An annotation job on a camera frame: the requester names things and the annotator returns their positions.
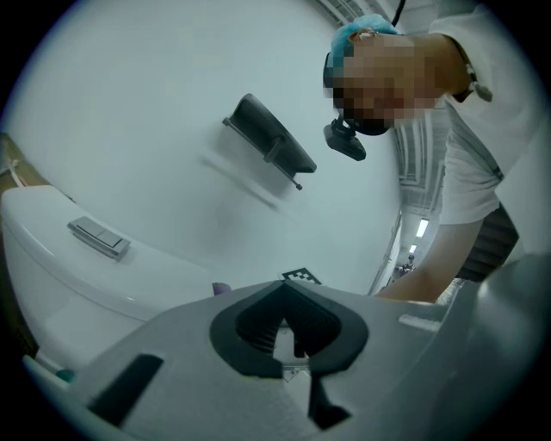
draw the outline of toilet lid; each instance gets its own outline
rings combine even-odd
[[[82,216],[130,240],[120,261],[71,233],[67,224]],[[202,267],[126,236],[52,186],[4,192],[2,218],[25,251],[53,277],[120,314],[149,320],[166,309],[213,295],[212,281]]]

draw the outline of hair net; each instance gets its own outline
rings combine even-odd
[[[352,23],[347,23],[344,26],[341,26],[335,33],[335,36],[331,42],[329,58],[327,59],[328,67],[343,67],[344,55],[352,48],[352,43],[348,41],[348,37],[351,34],[354,34],[355,31],[359,31],[364,28],[372,28],[374,31],[380,32],[381,34],[398,33],[394,26],[390,22],[387,22],[379,14],[358,17]]]

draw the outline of toilet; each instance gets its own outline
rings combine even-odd
[[[36,361],[52,372],[78,371],[157,314],[213,295],[206,270],[115,230],[52,186],[7,190],[1,213],[15,297]],[[83,216],[130,241],[118,260],[73,234],[67,225]]]

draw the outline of wall-mounted holder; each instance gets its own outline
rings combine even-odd
[[[318,168],[293,135],[250,93],[241,98],[233,115],[224,118],[223,123],[251,143],[264,161],[275,165],[297,189],[302,185],[294,175],[314,173]]]

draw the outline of white wall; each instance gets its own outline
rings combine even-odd
[[[365,293],[399,210],[390,135],[330,150],[334,29],[306,0],[80,3],[28,63],[2,119],[37,170],[131,238],[234,288],[306,265]],[[318,165],[298,191],[222,125],[253,93]]]

